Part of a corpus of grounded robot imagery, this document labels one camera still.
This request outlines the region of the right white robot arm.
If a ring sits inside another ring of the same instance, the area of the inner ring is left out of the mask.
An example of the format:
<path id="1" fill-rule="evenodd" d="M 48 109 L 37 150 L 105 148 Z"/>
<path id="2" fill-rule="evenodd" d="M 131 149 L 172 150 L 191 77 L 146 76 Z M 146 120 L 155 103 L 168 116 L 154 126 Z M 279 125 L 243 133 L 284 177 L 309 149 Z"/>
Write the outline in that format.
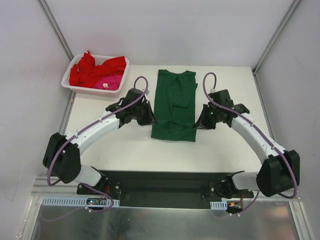
<path id="1" fill-rule="evenodd" d="M 228 177 L 225 193 L 232 198 L 243 190 L 255 190 L 266 197 L 293 190 L 289 198 L 298 193 L 300 184 L 300 156 L 295 150 L 287 150 L 267 136 L 256 124 L 250 110 L 242 103 L 235 104 L 228 90 L 205 94 L 209 102 L 203 105 L 195 129 L 214 130 L 224 123 L 238 133 L 257 155 L 261 167 L 257 172 L 238 171 Z"/>

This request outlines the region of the green t shirt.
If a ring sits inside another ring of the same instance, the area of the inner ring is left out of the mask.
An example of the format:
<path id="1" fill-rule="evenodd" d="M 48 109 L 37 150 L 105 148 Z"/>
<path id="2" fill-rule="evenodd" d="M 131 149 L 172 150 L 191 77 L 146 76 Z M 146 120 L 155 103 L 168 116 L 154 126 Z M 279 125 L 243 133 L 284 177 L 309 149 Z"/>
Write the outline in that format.
<path id="1" fill-rule="evenodd" d="M 154 97 L 154 115 L 158 124 L 152 126 L 156 140 L 195 142 L 196 73 L 173 73 L 160 69 Z"/>

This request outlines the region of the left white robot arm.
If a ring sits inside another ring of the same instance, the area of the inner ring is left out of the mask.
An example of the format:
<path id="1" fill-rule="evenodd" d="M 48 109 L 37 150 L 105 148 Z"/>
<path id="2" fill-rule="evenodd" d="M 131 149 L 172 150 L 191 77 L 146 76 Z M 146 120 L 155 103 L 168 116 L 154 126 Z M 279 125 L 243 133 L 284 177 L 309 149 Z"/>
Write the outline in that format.
<path id="1" fill-rule="evenodd" d="M 140 126 L 157 124 L 146 93 L 136 88 L 131 88 L 125 97 L 106 107 L 100 116 L 83 128 L 66 135 L 58 132 L 53 134 L 42 161 L 48 170 L 47 178 L 54 175 L 65 184 L 75 181 L 88 185 L 96 195 L 103 193 L 106 182 L 102 173 L 92 166 L 82 164 L 81 155 L 100 138 L 132 120 Z"/>

